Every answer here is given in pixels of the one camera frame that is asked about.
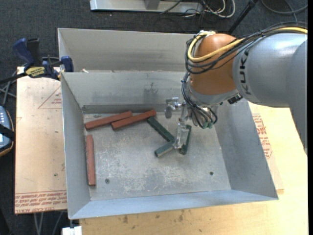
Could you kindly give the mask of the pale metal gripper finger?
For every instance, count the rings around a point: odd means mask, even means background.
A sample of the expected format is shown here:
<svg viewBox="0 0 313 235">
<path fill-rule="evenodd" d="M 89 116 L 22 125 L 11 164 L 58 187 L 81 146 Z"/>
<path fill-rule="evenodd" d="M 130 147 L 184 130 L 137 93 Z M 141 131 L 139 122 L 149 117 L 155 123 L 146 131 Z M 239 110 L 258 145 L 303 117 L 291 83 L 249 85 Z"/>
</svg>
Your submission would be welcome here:
<svg viewBox="0 0 313 235">
<path fill-rule="evenodd" d="M 180 149 L 182 148 L 183 145 L 186 144 L 186 141 L 187 141 L 187 127 L 184 123 L 178 123 L 177 136 L 173 143 L 173 147 L 175 149 Z"/>
<path fill-rule="evenodd" d="M 173 111 L 180 110 L 182 108 L 182 104 L 179 102 L 178 97 L 172 97 L 170 99 L 167 99 L 165 102 L 166 107 L 164 113 L 166 118 L 171 118 Z"/>
</svg>

